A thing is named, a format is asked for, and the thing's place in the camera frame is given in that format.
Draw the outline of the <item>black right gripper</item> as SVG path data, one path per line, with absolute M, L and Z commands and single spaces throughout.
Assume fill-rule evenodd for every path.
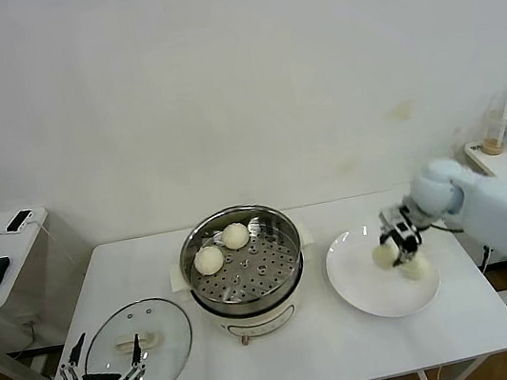
M 392 230 L 382 230 L 379 244 L 394 244 L 398 246 L 398 254 L 393 263 L 394 267 L 411 262 L 422 244 L 418 229 L 406 221 L 398 222 Z

